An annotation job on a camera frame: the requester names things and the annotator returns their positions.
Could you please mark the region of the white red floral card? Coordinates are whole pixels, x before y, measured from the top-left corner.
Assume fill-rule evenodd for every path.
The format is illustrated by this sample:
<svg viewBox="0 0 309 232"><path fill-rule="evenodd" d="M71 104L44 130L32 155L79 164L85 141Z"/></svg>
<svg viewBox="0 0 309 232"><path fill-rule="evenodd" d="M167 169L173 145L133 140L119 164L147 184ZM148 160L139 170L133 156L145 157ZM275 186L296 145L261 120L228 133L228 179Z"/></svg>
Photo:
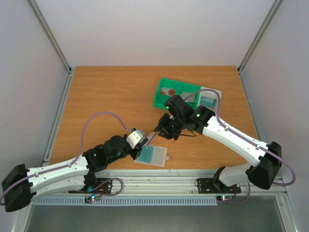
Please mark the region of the white red floral card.
<svg viewBox="0 0 309 232"><path fill-rule="evenodd" d="M180 96L185 102L195 102L196 95L193 93L182 91Z"/></svg>

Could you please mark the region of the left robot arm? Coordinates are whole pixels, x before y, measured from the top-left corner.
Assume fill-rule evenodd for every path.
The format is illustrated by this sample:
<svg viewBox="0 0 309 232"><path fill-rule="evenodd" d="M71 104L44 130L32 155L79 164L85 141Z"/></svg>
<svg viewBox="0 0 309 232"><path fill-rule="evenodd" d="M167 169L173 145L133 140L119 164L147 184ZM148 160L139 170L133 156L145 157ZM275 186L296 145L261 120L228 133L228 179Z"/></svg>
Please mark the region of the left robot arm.
<svg viewBox="0 0 309 232"><path fill-rule="evenodd" d="M127 156L136 160L147 142L147 138L138 138L137 135L132 139L127 135L116 135L79 157L61 163L29 169L19 164L1 183L0 204L6 212L14 212L50 193L62 190L93 192L97 188L95 173Z"/></svg>

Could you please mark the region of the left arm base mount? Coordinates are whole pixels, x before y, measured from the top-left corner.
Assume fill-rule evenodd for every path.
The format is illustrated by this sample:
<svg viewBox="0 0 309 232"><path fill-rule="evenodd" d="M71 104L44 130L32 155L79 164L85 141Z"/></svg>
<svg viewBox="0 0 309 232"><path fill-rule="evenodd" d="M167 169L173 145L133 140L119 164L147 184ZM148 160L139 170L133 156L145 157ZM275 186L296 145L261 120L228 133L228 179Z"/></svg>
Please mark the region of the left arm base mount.
<svg viewBox="0 0 309 232"><path fill-rule="evenodd" d="M98 178L97 183L93 187L88 187L82 190L71 190L69 191L70 194L77 193L77 194L110 194L112 190L112 178Z"/></svg>

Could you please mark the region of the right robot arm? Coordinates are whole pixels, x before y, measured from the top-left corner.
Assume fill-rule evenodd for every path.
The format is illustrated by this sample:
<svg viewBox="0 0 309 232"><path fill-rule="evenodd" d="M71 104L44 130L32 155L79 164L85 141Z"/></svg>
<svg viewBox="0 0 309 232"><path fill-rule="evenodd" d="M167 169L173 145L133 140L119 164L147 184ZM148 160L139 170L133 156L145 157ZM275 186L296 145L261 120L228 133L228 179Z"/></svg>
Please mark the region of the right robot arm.
<svg viewBox="0 0 309 232"><path fill-rule="evenodd" d="M251 183L260 189L270 189L281 162L281 146L272 142L257 141L225 122L219 122L214 111L205 106L193 109L180 96L168 99L163 114L154 129L160 137L177 140L183 130L210 137L241 155L246 164L220 167L212 178L217 192L236 184Z"/></svg>

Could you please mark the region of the white card holder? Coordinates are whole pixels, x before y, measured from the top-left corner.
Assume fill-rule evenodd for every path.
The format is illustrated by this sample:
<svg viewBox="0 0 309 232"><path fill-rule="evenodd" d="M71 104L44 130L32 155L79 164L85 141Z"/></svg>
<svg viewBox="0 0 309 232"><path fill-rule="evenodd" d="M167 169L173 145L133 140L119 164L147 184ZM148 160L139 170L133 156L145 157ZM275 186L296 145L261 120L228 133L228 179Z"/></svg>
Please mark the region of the white card holder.
<svg viewBox="0 0 309 232"><path fill-rule="evenodd" d="M149 164L142 163L142 164L147 164L147 165L152 165L152 166L157 166L157 167L165 167L166 160L167 160L167 151L168 149L165 147L154 146L151 163Z"/></svg>

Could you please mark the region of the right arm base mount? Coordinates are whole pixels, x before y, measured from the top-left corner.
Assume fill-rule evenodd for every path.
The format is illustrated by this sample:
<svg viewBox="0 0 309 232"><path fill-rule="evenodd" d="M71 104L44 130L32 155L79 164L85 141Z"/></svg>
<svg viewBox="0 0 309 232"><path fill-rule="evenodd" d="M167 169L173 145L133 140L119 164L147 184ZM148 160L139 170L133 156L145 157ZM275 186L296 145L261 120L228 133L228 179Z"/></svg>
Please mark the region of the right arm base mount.
<svg viewBox="0 0 309 232"><path fill-rule="evenodd" d="M213 193L213 194L232 194L241 193L241 188L237 185L226 186L220 181L213 182L212 178L197 178L195 180L195 186L200 194Z"/></svg>

